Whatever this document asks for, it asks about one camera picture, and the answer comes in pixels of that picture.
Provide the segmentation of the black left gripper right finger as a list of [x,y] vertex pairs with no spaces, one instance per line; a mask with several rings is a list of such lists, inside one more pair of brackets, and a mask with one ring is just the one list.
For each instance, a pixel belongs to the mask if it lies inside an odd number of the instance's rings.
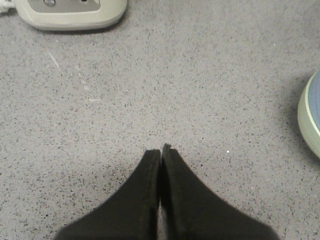
[[170,240],[276,240],[277,233],[212,192],[176,149],[162,149],[160,199]]

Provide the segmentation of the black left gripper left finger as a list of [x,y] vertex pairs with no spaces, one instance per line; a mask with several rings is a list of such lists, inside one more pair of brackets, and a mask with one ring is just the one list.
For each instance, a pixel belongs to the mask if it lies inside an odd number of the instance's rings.
[[102,205],[67,225],[57,240],[155,240],[161,152],[144,152],[126,182]]

